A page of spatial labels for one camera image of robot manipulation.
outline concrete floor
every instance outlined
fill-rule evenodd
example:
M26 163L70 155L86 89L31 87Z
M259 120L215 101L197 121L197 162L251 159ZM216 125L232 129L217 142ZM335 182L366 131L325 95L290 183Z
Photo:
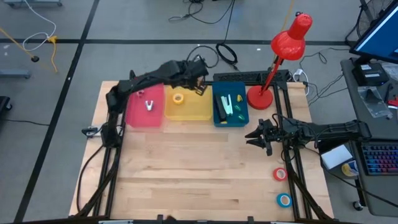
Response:
M86 20L97 0L63 1L63 7L35 7L37 12L57 24L58 38L74 44L58 44L55 63L60 72L54 74L32 63L14 44L0 42L1 68L26 68L32 78L0 79L0 95L10 96L14 108L9 119L26 119L49 124L64 85L70 65L78 47ZM282 26L289 7L289 0L237 0L228 39L271 40ZM198 17L217 20L228 7L229 1L204 2ZM354 25L359 1L302 0L295 3L293 12L311 14L314 23L307 40L320 41L310 45L306 54L313 54L331 47L322 41L342 41ZM100 84L104 80L127 78L130 69L137 74L156 69L161 63L185 59L196 43L178 44L183 40L223 39L227 19L214 25L206 25L187 19L171 24L171 16L184 15L187 4L181 1L161 0L99 0L88 39L137 40L130 44L85 44L55 128L47 156L27 207L24 221L67 217L75 190L86 139L80 130L90 125ZM29 35L47 31L52 27L40 20L28 8L11 9L0 3L0 26L13 37L23 39ZM159 41L155 44L139 44L141 40L176 40L175 44ZM264 62L272 61L269 45L230 45L239 59L241 71L265 70ZM333 46L347 49L345 46ZM34 52L40 61L50 66L52 46L45 44ZM209 63L215 56L206 50L199 51ZM341 73L340 60L349 58L348 51L325 50L327 64L318 57L306 58L303 68L310 82L320 88ZM294 72L298 62L285 62L282 66ZM210 73L233 72L220 62ZM344 78L330 92L345 87ZM310 91L308 99L314 96ZM310 107L316 123L335 123L355 119L347 91L320 99ZM0 223L13 222L29 181L47 127L24 123L2 123L0 130ZM335 217L347 222L398 223L396 218L374 217L365 209L355 211L351 202L358 199L356 190L326 175L328 190Z

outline red desk lamp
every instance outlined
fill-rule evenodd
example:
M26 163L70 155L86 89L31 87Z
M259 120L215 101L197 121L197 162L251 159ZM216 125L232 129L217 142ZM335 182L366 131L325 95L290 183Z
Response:
M271 105L274 96L268 90L269 84L283 60L298 60L303 56L305 50L304 35L308 32L311 25L312 18L307 14L300 14L295 18L289 30L279 33L271 41L271 48L277 55L276 64L273 66L264 85L254 86L249 89L248 103L251 107L257 110L264 110Z

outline tape roll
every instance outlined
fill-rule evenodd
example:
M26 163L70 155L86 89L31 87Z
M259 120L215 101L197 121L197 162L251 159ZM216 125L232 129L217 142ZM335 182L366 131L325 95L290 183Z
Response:
M183 101L184 101L184 95L182 95L181 93L176 93L173 95L173 102L176 105L182 104Z
M284 181L287 179L287 172L283 168L276 168L274 170L274 178L278 181Z
M292 206L292 198L287 193L279 194L276 197L276 202L282 208L289 208L290 206Z

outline wooden table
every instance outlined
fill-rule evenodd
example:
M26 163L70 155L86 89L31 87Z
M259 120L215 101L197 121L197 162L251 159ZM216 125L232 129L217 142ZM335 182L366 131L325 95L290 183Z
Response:
M117 82L103 82L93 124L106 121L105 94ZM311 121L301 83L288 83L293 116ZM280 91L283 111L285 104ZM272 143L273 155L246 144L245 134L255 130L258 119L276 113L275 101L266 110L249 107L250 122L244 128L216 128L209 121L169 121L161 129L126 128L111 218L156 219L158 214L182 220L292 221L291 208L280 208L275 198L289 193L287 181L278 182L272 171L284 167L282 145ZM101 139L87 142L84 162L101 145ZM104 150L88 165L82 180L81 207L98 186ZM307 189L333 216L319 157L301 150ZM304 217L299 190L298 204ZM76 193L70 214L76 214ZM104 212L105 200L101 204Z

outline yellow tape roll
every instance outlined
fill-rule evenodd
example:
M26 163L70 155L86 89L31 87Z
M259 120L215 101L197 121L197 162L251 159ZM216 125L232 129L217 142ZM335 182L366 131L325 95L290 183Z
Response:
M180 93L176 93L176 94L173 95L173 102L174 102L176 105L182 104L183 101L184 101L184 95L182 95L182 94L180 94Z

